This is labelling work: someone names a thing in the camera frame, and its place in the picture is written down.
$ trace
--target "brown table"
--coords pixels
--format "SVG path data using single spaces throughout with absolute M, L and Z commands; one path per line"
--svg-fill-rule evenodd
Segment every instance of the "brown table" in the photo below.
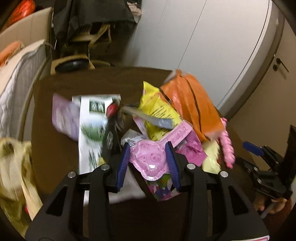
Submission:
M 150 68 L 106 67 L 48 76 L 35 83 L 32 160 L 37 188 L 43 201 L 69 171 L 78 169 L 78 143 L 58 133 L 52 125 L 53 93 L 69 100 L 73 95 L 120 94 L 122 104 L 135 103 L 142 95 L 143 81 L 159 87 L 169 73 L 168 70 Z M 126 130 L 129 128 L 136 130 L 131 118 L 127 119 Z M 236 156 L 253 162 L 251 155 L 242 148 L 238 135 L 230 127 L 227 129 Z M 235 165 L 227 171 L 252 199 L 254 192 L 251 181 L 242 168 Z M 187 194 L 157 202 L 144 180 L 137 173 L 135 175 L 148 196 L 142 200 L 111 205 L 115 240 L 179 240 Z

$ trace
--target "black door lever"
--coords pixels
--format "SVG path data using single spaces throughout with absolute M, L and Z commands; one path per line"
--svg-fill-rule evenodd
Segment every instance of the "black door lever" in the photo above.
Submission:
M 277 62 L 278 64 L 282 64 L 282 65 L 285 67 L 286 71 L 289 73 L 289 70 L 288 70 L 287 67 L 284 65 L 284 63 L 281 61 L 280 58 L 276 58 L 276 62 Z

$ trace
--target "yellow snack bag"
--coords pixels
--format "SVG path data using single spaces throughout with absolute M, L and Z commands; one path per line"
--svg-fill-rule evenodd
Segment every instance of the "yellow snack bag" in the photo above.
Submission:
M 139 109 L 145 114 L 154 116 L 157 118 L 170 118 L 173 120 L 173 126 L 175 127 L 182 122 L 182 117 L 172 108 L 168 103 L 164 102 L 159 96 L 159 89 L 153 85 L 143 82 L 144 89 L 143 95 L 140 100 Z M 144 121 L 147 134 L 153 141 L 161 140 L 168 132 L 169 129 L 159 128 L 151 123 Z

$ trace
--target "mattress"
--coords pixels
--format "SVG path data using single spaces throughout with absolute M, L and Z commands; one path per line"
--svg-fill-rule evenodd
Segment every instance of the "mattress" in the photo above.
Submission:
M 44 40 L 36 41 L 0 69 L 0 138 L 18 137 L 32 87 L 46 63 Z

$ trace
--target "black garment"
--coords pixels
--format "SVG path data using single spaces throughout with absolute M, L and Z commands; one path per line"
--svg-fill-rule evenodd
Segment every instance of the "black garment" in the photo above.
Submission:
M 135 23 L 125 0 L 56 0 L 54 3 L 54 34 L 62 44 L 81 26 L 116 21 Z

